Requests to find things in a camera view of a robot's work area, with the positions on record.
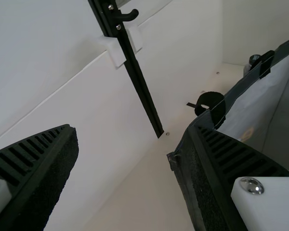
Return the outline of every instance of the white panel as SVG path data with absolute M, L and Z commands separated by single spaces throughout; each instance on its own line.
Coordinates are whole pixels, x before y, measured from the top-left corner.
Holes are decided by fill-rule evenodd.
M 105 49 L 87 0 L 0 0 L 0 134 Z
M 289 231 L 289 177 L 255 177 L 264 193 L 246 192 L 236 179 L 231 198 L 249 231 Z
M 78 231 L 96 213 L 156 140 L 124 66 L 108 52 L 42 102 L 0 138 L 0 148 L 70 124 L 79 157 L 46 231 Z
M 245 65 L 287 40 L 289 0 L 223 0 L 225 63 Z
M 222 62 L 222 3 L 173 0 L 139 28 L 136 57 L 167 129 Z

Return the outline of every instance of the black hook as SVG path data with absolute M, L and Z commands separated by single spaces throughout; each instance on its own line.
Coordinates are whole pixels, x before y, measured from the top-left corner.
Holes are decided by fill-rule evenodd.
M 118 15 L 113 15 L 112 18 L 123 21 L 123 22 L 130 22 L 133 21 L 139 15 L 139 11 L 134 9 L 130 13 L 120 13 Z

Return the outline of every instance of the metal screw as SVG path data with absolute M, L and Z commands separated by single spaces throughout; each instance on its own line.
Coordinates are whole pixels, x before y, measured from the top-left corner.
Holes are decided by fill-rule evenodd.
M 241 187 L 251 194 L 263 194 L 264 186 L 255 178 L 244 177 L 240 180 Z
M 108 6 L 108 9 L 109 9 L 110 11 L 112 11 L 112 10 L 114 9 L 114 6 L 113 6 L 113 5 L 109 5 L 109 6 Z

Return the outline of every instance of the bolt head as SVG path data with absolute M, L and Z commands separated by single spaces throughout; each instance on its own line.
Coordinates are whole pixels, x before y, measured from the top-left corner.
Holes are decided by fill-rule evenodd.
M 109 5 L 109 6 L 108 6 L 108 9 L 109 9 L 110 11 L 112 11 L 112 10 L 114 9 L 114 6 L 113 6 L 113 5 Z

